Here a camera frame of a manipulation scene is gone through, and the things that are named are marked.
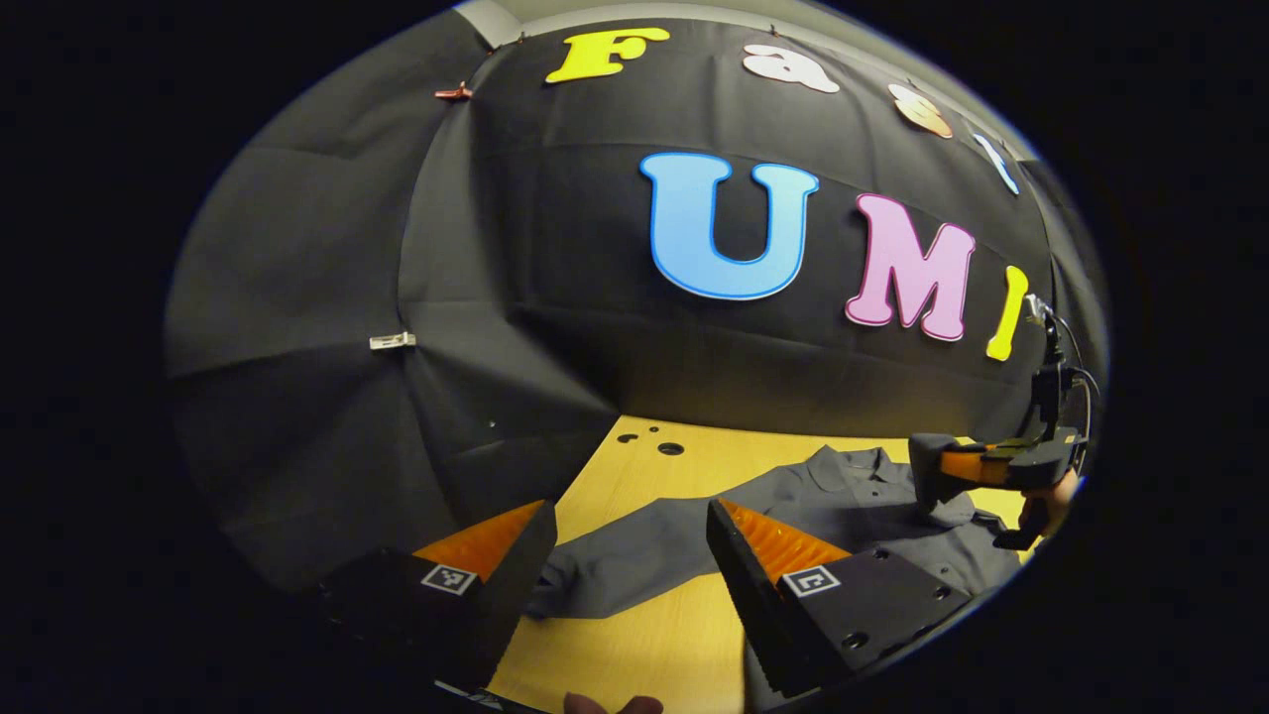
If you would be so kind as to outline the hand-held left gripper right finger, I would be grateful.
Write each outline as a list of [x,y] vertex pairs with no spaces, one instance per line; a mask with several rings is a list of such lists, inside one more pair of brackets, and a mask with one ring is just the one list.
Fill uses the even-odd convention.
[[706,539],[766,686],[788,699],[884,670],[971,602],[891,548],[844,550],[730,498],[711,498]]

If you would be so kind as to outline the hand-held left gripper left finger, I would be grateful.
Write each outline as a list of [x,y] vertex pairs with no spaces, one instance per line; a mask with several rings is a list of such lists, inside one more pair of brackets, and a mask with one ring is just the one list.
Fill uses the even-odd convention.
[[556,547],[551,498],[416,550],[381,547],[319,580],[313,600],[372,654],[462,691],[486,687]]

